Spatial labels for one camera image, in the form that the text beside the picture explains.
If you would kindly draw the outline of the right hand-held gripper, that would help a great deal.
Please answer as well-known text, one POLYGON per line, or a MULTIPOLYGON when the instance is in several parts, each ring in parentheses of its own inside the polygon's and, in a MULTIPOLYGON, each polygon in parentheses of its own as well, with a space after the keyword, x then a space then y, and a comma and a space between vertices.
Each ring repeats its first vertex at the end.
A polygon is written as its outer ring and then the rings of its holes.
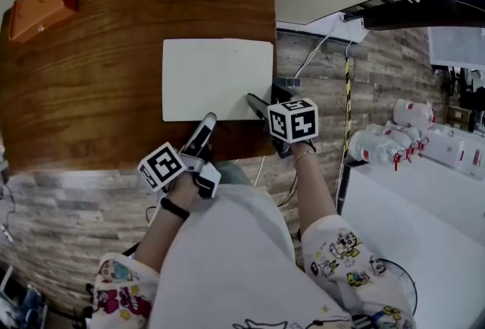
POLYGON ((290 146, 307 143, 318 136, 318 107, 309 98, 300 99, 294 88, 273 83, 271 104, 253 93, 246 94, 246 101, 256 116, 268 120, 272 143, 280 158, 293 153, 290 146))

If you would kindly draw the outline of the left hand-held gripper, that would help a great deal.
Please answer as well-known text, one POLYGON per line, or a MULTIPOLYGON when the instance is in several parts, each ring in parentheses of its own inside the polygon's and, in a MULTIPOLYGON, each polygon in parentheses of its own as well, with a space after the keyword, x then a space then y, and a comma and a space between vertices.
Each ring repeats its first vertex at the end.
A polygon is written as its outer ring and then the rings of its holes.
MULTIPOLYGON (((189 151, 200 153, 208 143, 217 116, 209 112, 204 116, 189 140, 189 151)), ((190 173, 199 188, 199 195, 204 199, 215 197, 221 180, 221 173, 214 165, 202 158, 177 152, 169 142, 164 143, 147 155, 138 165, 138 172, 153 192, 162 192, 165 197, 173 181, 182 173, 190 173)))

